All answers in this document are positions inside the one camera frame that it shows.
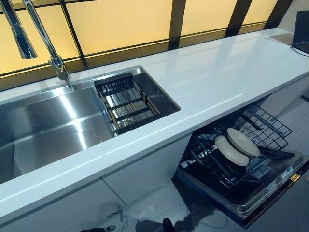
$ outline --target kitchen counter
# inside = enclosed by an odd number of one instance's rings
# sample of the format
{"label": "kitchen counter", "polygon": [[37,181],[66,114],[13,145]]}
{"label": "kitchen counter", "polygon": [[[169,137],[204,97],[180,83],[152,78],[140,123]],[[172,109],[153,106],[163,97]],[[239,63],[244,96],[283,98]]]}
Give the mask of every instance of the kitchen counter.
{"label": "kitchen counter", "polygon": [[[141,65],[181,110],[0,185],[0,224],[184,137],[308,75],[308,59],[269,29],[72,74],[72,83]],[[53,78],[0,93],[0,101],[59,86]]]}

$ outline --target faucet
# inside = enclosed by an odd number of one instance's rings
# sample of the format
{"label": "faucet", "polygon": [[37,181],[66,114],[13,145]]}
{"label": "faucet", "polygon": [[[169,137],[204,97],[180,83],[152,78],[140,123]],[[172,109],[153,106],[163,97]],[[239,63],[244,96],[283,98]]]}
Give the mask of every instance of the faucet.
{"label": "faucet", "polygon": [[[52,42],[50,41],[46,33],[46,30],[38,16],[38,13],[36,12],[33,6],[32,1],[31,0],[22,0],[22,1],[50,54],[50,60],[48,61],[48,63],[56,71],[57,77],[60,80],[64,80],[69,87],[72,87],[70,80],[69,80],[70,74],[65,64],[63,63],[63,60],[57,54]],[[21,23],[19,21],[19,18],[16,14],[16,11],[14,9],[14,6],[11,0],[0,0],[0,5],[5,14],[6,19],[8,20],[11,26],[12,33],[15,38],[21,57],[23,59],[37,57],[31,42],[29,41],[23,27],[21,26]]]}

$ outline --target dishwasher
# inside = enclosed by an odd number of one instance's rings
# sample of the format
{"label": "dishwasher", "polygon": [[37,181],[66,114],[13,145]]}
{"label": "dishwasher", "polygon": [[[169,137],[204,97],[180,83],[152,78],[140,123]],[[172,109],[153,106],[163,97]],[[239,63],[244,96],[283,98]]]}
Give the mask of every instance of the dishwasher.
{"label": "dishwasher", "polygon": [[[175,173],[243,228],[248,228],[308,169],[303,154],[285,149],[292,130],[251,103],[193,132]],[[229,138],[238,130],[258,148],[245,154]],[[218,148],[216,138],[241,153],[245,165],[235,164]]]}

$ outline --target dishwasher rack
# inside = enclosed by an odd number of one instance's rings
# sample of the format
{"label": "dishwasher rack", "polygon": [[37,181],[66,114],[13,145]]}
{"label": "dishwasher rack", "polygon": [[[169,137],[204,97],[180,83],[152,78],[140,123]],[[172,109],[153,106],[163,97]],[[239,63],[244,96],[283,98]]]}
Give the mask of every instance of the dishwasher rack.
{"label": "dishwasher rack", "polygon": [[118,135],[160,113],[147,95],[137,87],[130,73],[97,81],[95,86]]}
{"label": "dishwasher rack", "polygon": [[[260,150],[260,156],[249,157],[246,167],[229,161],[215,145],[214,139],[219,135],[226,137],[228,128],[235,128],[245,134]],[[252,103],[196,130],[184,152],[180,168],[186,169],[197,162],[228,188],[244,180],[258,182],[271,171],[263,163],[268,158],[276,158],[276,153],[288,145],[285,137],[291,132],[288,127]]]}

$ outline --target plate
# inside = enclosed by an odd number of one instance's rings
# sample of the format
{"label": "plate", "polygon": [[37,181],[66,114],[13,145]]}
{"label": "plate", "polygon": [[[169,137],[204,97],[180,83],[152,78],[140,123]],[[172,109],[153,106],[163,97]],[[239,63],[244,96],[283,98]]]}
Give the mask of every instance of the plate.
{"label": "plate", "polygon": [[248,156],[259,156],[260,151],[254,142],[234,128],[227,129],[228,140],[242,153]]}
{"label": "plate", "polygon": [[228,142],[228,140],[220,135],[214,139],[217,148],[219,151],[231,162],[237,164],[239,166],[247,166],[249,164],[249,158],[244,154],[241,154],[232,145]]}

